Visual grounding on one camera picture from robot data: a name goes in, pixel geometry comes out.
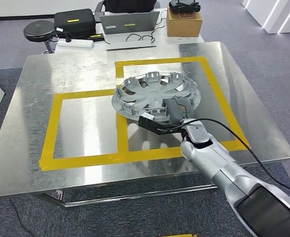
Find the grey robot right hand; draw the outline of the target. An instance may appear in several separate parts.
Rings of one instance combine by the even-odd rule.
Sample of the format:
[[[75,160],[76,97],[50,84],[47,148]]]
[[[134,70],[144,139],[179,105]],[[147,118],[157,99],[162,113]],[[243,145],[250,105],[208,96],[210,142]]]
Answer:
[[[165,100],[170,124],[179,124],[183,119],[193,116],[194,108],[188,98],[174,96]]]

